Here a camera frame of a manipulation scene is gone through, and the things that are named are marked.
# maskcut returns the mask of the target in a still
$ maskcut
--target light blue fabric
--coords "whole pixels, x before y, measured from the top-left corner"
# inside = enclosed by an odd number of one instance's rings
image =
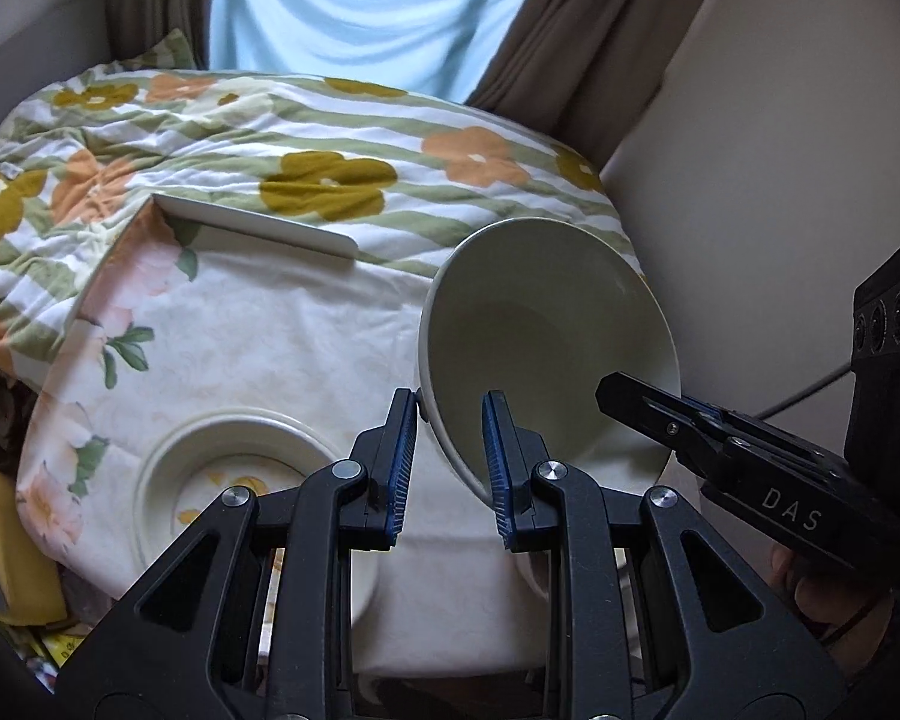
[[[210,69],[371,81],[462,103],[524,0],[213,0]]]

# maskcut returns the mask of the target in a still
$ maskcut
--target bedding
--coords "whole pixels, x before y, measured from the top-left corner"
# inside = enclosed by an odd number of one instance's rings
[[[40,389],[74,302],[153,193],[341,232],[362,261],[424,277],[471,233],[521,215],[576,224],[639,269],[596,170],[560,143],[378,84],[196,71],[174,32],[46,87],[0,127],[6,375]]]

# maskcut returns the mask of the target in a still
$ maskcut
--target metal screw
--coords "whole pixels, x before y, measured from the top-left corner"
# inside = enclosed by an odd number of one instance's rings
[[[333,475],[338,479],[353,479],[360,476],[362,470],[364,467],[355,460],[341,460],[333,464]]]
[[[220,496],[223,506],[242,506],[250,500],[250,491],[244,487],[227,488]]]
[[[567,466],[558,463],[556,460],[545,460],[536,467],[536,472],[544,479],[555,482],[557,479],[562,479],[567,475]]]
[[[669,509],[669,507],[675,506],[679,498],[680,496],[674,490],[665,488],[663,485],[650,489],[650,503],[660,509]]]

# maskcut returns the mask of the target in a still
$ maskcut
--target floral blanket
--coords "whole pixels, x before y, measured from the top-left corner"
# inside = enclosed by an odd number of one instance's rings
[[[544,136],[376,84],[193,68],[173,33],[137,60],[50,85],[0,127],[7,375],[40,389],[74,302],[153,193],[332,229],[362,261],[428,277],[468,235],[521,215],[581,226],[638,268],[593,167]],[[178,242],[175,266],[192,278]],[[120,309],[106,332],[132,358],[146,339]]]

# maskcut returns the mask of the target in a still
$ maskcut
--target white bowl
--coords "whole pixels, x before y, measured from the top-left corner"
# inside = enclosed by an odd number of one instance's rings
[[[145,571],[231,485],[277,493],[340,458],[306,425],[268,410],[221,410],[180,425],[146,458],[134,491],[138,570]],[[352,553],[353,620],[370,605],[377,569],[376,553]],[[264,651],[267,641],[264,631]]]
[[[673,338],[643,279],[571,224],[519,218],[467,238],[423,308],[423,406],[463,482],[490,504],[481,399],[506,394],[514,421],[604,487],[642,494],[669,450],[600,413],[600,379],[624,370],[679,394]]]

